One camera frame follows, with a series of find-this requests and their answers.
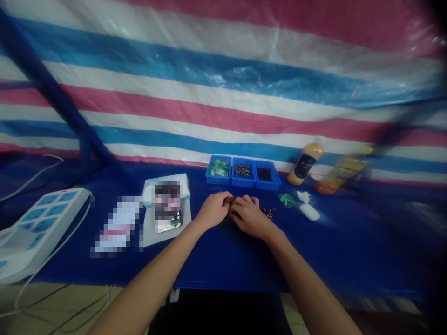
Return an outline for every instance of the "green item in bin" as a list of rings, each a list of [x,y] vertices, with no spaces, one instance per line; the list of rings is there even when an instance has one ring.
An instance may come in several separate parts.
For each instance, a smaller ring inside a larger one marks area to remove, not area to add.
[[[216,177],[228,177],[230,163],[227,160],[215,159],[211,162],[210,175]]]
[[[297,202],[293,199],[293,197],[288,193],[279,194],[278,199],[286,208],[293,207],[297,204]]]

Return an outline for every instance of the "phone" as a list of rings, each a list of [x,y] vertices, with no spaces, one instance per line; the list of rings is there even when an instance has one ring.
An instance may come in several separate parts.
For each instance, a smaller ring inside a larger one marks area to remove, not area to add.
[[[182,225],[180,185],[178,181],[159,181],[155,185],[155,226],[158,233]]]

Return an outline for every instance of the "yellow bottle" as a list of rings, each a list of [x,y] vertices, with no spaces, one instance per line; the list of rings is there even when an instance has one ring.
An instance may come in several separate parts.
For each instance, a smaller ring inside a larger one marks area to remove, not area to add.
[[[317,183],[317,191],[321,194],[334,194],[346,180],[365,168],[368,164],[366,156],[371,152],[373,148],[362,147],[358,153],[340,158],[326,177]]]
[[[325,152],[323,144],[325,142],[326,138],[324,136],[317,136],[314,142],[304,147],[299,160],[287,176],[290,184],[301,185],[303,183],[311,167],[323,156]]]

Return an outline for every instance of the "blue plastic bin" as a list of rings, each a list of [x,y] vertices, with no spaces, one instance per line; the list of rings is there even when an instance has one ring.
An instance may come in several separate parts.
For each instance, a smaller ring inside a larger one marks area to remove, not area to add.
[[[228,170],[228,177],[219,177],[219,176],[211,176],[210,175],[211,163],[215,159],[225,159],[230,163],[230,169]],[[212,155],[211,159],[210,159],[210,163],[208,164],[208,168],[206,169],[206,182],[207,182],[207,184],[229,185],[232,171],[233,171],[233,169],[232,169],[230,156]]]
[[[240,174],[234,173],[234,167],[236,165],[242,165],[245,167],[250,168],[250,177],[245,178],[241,176]],[[256,183],[256,175],[255,175],[255,165],[253,163],[253,160],[249,160],[247,158],[233,158],[233,166],[232,166],[232,175],[231,175],[231,185],[232,186],[239,186],[239,187],[247,187],[252,188],[255,186]]]
[[[254,161],[255,165],[255,176],[256,176],[256,184],[255,188],[257,189],[265,189],[269,191],[276,191],[281,186],[281,179],[279,178],[278,172],[276,171],[275,164],[270,161]],[[257,168],[265,168],[270,170],[271,180],[266,181],[258,178]]]

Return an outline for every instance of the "human hand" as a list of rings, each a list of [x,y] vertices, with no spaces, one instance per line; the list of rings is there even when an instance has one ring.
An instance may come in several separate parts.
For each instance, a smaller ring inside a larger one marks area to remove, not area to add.
[[[278,229],[259,209],[259,199],[250,198],[248,195],[244,195],[242,198],[237,197],[233,201],[230,207],[230,218],[243,232],[263,241]]]
[[[217,226],[227,216],[233,200],[233,195],[228,191],[211,194],[203,203],[194,222],[204,230]]]

